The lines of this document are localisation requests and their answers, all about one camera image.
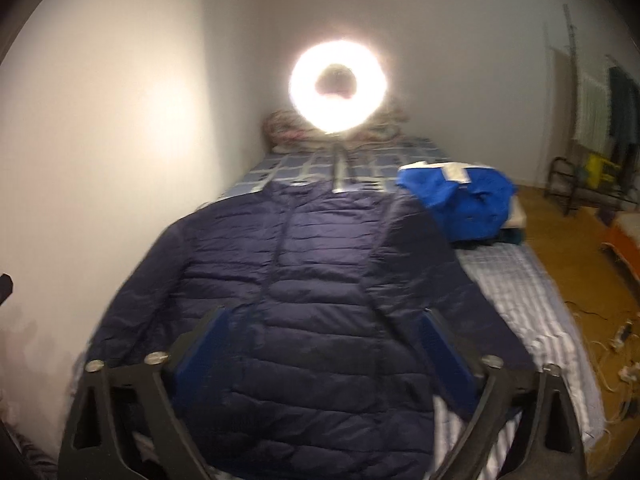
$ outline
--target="brown floor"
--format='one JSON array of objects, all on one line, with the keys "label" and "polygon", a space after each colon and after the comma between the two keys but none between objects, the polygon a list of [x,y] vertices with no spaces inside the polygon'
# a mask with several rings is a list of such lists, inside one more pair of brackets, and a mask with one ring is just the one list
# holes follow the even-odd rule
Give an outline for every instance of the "brown floor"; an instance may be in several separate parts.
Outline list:
[{"label": "brown floor", "polygon": [[[582,327],[584,343],[596,340],[607,344],[627,319],[638,319],[639,304],[637,284],[600,247],[604,225],[588,208],[563,217],[556,203],[543,198],[542,190],[521,187],[518,196],[527,213],[527,241],[555,280],[569,309],[579,314],[577,322]],[[640,319],[636,325],[634,331],[640,334]],[[640,361],[640,339],[629,338],[627,345],[629,355]],[[596,344],[591,344],[591,348],[595,359],[604,354]],[[601,380],[599,385],[605,414],[607,418],[614,418],[629,389],[618,379],[618,370],[625,364],[625,353],[608,353],[601,370],[609,386],[620,391],[608,392]],[[591,474],[611,468],[620,459],[640,430],[640,416],[610,424],[607,429],[610,439],[605,435],[588,455]],[[597,477],[606,478],[606,474]]]}]

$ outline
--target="blue garment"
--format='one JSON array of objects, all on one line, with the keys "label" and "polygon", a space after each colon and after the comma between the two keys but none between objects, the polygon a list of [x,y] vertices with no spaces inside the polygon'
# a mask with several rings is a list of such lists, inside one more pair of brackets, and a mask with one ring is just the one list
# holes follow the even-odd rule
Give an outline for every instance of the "blue garment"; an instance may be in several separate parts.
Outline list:
[{"label": "blue garment", "polygon": [[207,463],[241,478],[422,480],[425,308],[481,354],[534,367],[405,192],[273,182],[179,220],[117,293],[88,359],[140,362],[219,305],[225,340],[177,415]]},{"label": "blue garment", "polygon": [[466,168],[470,182],[447,180],[442,168],[404,168],[398,186],[429,209],[447,240],[494,238],[509,218],[515,187],[493,168]]}]

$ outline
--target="metal bolt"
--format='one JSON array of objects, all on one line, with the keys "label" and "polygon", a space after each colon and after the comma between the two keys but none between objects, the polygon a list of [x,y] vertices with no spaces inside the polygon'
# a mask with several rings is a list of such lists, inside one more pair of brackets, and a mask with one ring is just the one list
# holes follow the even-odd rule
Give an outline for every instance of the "metal bolt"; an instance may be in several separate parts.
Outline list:
[{"label": "metal bolt", "polygon": [[542,370],[543,372],[549,372],[551,375],[553,375],[553,377],[562,376],[562,368],[552,363],[543,365]]},{"label": "metal bolt", "polygon": [[85,366],[84,370],[89,372],[90,374],[93,372],[98,372],[104,368],[104,361],[100,361],[100,359],[95,359],[93,361],[89,361]]},{"label": "metal bolt", "polygon": [[167,352],[152,352],[145,357],[145,363],[148,365],[159,365],[164,363],[169,357]]},{"label": "metal bolt", "polygon": [[504,361],[500,359],[497,355],[485,355],[482,356],[482,362],[487,365],[489,368],[496,368],[499,370],[504,366]]}]

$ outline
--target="dark navy quilted jacket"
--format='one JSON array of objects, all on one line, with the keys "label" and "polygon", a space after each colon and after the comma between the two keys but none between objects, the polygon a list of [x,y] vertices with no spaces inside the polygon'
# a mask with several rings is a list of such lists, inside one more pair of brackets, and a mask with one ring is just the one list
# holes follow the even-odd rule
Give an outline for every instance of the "dark navy quilted jacket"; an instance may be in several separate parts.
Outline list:
[{"label": "dark navy quilted jacket", "polygon": [[271,183],[181,219],[118,292],[88,358],[140,362],[220,305],[222,365],[180,415],[208,463],[246,478],[422,479],[434,439],[425,308],[482,354],[532,367],[405,194]]}]

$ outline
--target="wall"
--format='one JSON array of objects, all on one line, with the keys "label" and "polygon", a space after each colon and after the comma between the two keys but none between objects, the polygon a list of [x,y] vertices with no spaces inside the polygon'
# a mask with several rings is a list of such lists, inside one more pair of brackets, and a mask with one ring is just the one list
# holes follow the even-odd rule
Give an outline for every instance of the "wall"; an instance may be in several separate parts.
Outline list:
[{"label": "wall", "polygon": [[300,53],[351,38],[382,58],[412,118],[408,134],[432,137],[457,160],[535,181],[550,138],[566,128],[568,95],[554,85],[553,54],[568,44],[564,3],[583,44],[640,75],[640,56],[605,0],[271,0],[273,106],[287,105]]},{"label": "wall", "polygon": [[0,65],[0,386],[48,452],[118,286],[263,155],[260,0],[238,1],[45,0]]}]

